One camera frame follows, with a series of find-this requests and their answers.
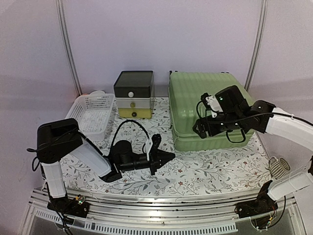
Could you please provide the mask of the green hard-shell suitcase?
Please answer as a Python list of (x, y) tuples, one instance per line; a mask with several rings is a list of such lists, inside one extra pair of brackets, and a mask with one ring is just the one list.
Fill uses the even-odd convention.
[(229, 134), (230, 139), (235, 141), (235, 143), (231, 143), (225, 133), (202, 139), (192, 130), (196, 120), (199, 118), (196, 105), (200, 101), (201, 95), (204, 93), (214, 95), (232, 85), (236, 85), (239, 88), (249, 105), (254, 103), (249, 93), (230, 73), (174, 71), (169, 75), (169, 106), (176, 150), (186, 152), (247, 145), (254, 134), (254, 130), (246, 133), (246, 140), (243, 143), (238, 143), (243, 139), (240, 130), (235, 130)]

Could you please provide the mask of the drawer cabinet with dark top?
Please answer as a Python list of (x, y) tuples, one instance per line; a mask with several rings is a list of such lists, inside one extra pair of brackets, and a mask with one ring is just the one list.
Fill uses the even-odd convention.
[(113, 89), (120, 117), (152, 117), (155, 96), (152, 70), (122, 71)]

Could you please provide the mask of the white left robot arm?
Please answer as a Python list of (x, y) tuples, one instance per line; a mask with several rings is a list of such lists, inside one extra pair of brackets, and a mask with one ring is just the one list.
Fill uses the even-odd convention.
[(37, 129), (37, 147), (27, 151), (35, 153), (35, 160), (47, 184), (49, 202), (47, 208), (61, 218), (71, 215), (86, 218), (90, 203), (79, 194), (70, 199), (64, 181), (63, 164), (68, 160), (81, 163), (93, 171), (100, 180), (111, 183), (122, 178), (122, 173), (148, 169), (155, 175), (176, 156), (161, 150), (161, 135), (147, 135), (142, 153), (135, 153), (130, 141), (112, 140), (108, 155), (103, 152), (79, 129), (73, 118), (42, 124)]

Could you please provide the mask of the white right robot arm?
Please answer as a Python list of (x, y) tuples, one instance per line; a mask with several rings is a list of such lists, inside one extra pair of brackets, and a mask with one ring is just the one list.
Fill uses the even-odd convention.
[(287, 157), (293, 167), (285, 176), (273, 176), (264, 183), (256, 199), (236, 204), (240, 218), (274, 212), (282, 197), (313, 183), (313, 124), (290, 114), (276, 105), (257, 100), (249, 105), (236, 85), (210, 95), (201, 95), (200, 102), (211, 115), (199, 116), (193, 131), (202, 139), (221, 133), (227, 136), (240, 130), (242, 137), (250, 130), (278, 136), (290, 144), (284, 145), (281, 157)]

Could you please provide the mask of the floral white tablecloth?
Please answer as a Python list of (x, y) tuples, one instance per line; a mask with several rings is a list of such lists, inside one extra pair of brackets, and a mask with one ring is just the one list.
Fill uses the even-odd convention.
[(270, 179), (268, 157), (256, 135), (252, 135), (244, 147), (176, 151), (166, 97), (155, 99), (151, 119), (125, 123), (124, 119), (116, 116), (109, 127), (111, 131), (96, 143), (105, 155), (110, 144), (119, 140), (130, 141), (133, 151), (141, 153), (146, 138), (160, 134), (160, 148), (175, 153), (176, 157), (155, 175), (151, 175), (148, 169), (128, 171), (120, 180), (105, 183), (76, 157), (67, 155), (61, 159), (67, 189), (149, 197), (214, 195), (259, 189)]

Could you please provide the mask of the white plastic mesh basket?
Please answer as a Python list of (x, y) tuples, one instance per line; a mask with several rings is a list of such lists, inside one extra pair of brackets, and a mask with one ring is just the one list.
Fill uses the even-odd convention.
[(79, 130), (91, 141), (102, 141), (110, 129), (115, 96), (104, 91), (94, 91), (75, 99), (66, 118), (78, 122)]

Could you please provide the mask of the aluminium front rail frame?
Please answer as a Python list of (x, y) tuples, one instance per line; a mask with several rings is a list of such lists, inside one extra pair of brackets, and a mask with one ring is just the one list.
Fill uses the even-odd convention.
[(19, 235), (306, 235), (295, 197), (284, 199), (269, 229), (259, 231), (252, 218), (239, 218), (235, 204), (254, 199), (259, 190), (219, 195), (141, 196), (67, 189), (69, 198), (85, 195), (86, 218), (69, 216), (64, 231), (56, 212), (48, 210), (46, 187), (33, 189)]

